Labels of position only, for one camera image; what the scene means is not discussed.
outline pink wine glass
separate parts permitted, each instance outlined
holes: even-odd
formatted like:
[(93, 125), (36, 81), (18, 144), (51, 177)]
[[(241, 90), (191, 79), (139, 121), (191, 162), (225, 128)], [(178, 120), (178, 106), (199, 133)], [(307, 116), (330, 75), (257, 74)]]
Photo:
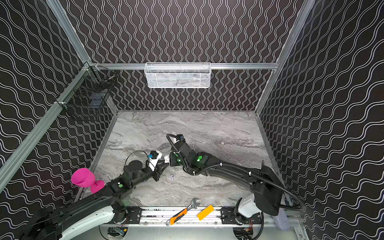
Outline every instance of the pink wine glass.
[(105, 186), (103, 180), (96, 180), (95, 175), (88, 168), (80, 168), (74, 172), (71, 181), (79, 187), (91, 187), (91, 192), (95, 193)]

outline white mesh basket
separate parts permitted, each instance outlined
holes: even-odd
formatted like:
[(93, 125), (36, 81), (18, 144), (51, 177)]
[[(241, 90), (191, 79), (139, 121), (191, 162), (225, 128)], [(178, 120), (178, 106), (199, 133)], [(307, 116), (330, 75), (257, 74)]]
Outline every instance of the white mesh basket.
[(211, 63), (146, 63), (150, 88), (209, 88)]

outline orange and black handle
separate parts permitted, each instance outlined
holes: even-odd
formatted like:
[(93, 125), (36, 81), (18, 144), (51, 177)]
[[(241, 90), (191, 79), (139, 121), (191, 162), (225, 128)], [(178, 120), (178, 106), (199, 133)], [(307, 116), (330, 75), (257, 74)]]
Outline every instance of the orange and black handle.
[(167, 226), (170, 226), (170, 225), (173, 225), (175, 222), (177, 222), (180, 218), (182, 218), (185, 214), (187, 214), (187, 209), (183, 209), (181, 212), (179, 212), (178, 214), (174, 215), (173, 217), (171, 217), (167, 222), (166, 222), (166, 225)]

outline black wire basket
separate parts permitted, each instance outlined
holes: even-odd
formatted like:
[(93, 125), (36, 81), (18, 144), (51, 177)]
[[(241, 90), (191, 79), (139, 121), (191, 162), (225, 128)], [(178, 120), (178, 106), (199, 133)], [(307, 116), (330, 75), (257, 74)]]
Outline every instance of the black wire basket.
[(117, 79), (116, 72), (92, 66), (64, 102), (59, 103), (76, 121), (98, 120), (104, 114), (107, 99)]

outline wire basket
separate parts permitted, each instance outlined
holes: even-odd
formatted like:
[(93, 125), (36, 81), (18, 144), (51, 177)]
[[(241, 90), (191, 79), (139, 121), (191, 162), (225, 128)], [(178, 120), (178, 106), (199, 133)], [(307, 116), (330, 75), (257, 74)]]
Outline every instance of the wire basket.
[(67, 114), (77, 121), (98, 120), (104, 113), (111, 88), (116, 82), (116, 72), (93, 66), (84, 75), (64, 102), (59, 103)]
[(209, 88), (211, 63), (145, 64), (144, 74), (150, 88)]

